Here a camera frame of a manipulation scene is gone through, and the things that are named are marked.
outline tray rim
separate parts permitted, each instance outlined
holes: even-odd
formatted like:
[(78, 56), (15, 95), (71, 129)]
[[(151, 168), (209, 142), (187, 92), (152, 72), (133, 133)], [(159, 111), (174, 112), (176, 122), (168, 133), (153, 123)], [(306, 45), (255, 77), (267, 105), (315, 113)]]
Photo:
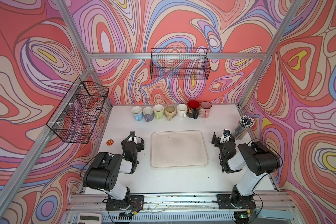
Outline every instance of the tray rim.
[[(205, 149), (205, 155), (207, 156), (207, 163), (206, 164), (203, 164), (203, 165), (188, 165), (188, 166), (166, 166), (166, 167), (154, 167), (152, 165), (152, 141), (153, 141), (153, 134), (155, 133), (172, 133), (172, 132), (199, 132), (200, 135), (202, 136), (202, 140), (203, 140), (203, 145), (204, 145), (204, 149)], [(207, 152), (207, 147), (205, 145), (205, 141), (204, 141), (204, 135), (203, 133), (200, 131), (200, 130), (181, 130), (181, 131), (170, 131), (170, 132), (153, 132), (150, 136), (150, 166), (152, 168), (155, 168), (155, 169), (161, 169), (161, 168), (172, 168), (172, 167), (195, 167), (195, 166), (206, 166), (209, 164), (209, 156), (208, 156), (208, 152)]]

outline light blue mug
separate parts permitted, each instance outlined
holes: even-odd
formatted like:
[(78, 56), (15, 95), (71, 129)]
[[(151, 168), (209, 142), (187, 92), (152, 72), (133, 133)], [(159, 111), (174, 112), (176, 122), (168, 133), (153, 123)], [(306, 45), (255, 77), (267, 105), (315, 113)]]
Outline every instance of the light blue mug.
[(142, 108), (140, 106), (135, 106), (131, 110), (134, 119), (136, 121), (141, 121), (143, 119), (143, 113), (142, 113)]

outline black metal mesh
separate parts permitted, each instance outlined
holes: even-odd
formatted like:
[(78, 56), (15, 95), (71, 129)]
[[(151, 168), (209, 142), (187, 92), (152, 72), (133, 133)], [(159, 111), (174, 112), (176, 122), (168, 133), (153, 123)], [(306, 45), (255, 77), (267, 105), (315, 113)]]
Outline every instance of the black metal mesh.
[(101, 87), (94, 82), (80, 83), (75, 94), (51, 128), (63, 142), (87, 144), (90, 141), (108, 96), (108, 88)]
[(207, 80), (210, 63), (206, 48), (151, 48), (152, 79)]

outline light green mug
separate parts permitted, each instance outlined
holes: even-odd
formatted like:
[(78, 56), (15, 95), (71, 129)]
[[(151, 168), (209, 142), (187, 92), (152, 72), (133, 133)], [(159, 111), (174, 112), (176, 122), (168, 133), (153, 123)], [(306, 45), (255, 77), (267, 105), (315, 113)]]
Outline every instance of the light green mug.
[(164, 107), (163, 105), (157, 104), (153, 107), (154, 116), (156, 119), (162, 119), (164, 115)]

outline beige tray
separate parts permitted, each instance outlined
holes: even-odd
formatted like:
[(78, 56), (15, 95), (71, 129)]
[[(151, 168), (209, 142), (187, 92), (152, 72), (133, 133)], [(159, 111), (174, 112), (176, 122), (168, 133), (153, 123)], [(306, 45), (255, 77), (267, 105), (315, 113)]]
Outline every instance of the beige tray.
[(154, 132), (152, 134), (150, 153), (152, 167), (204, 166), (208, 162), (201, 131)]

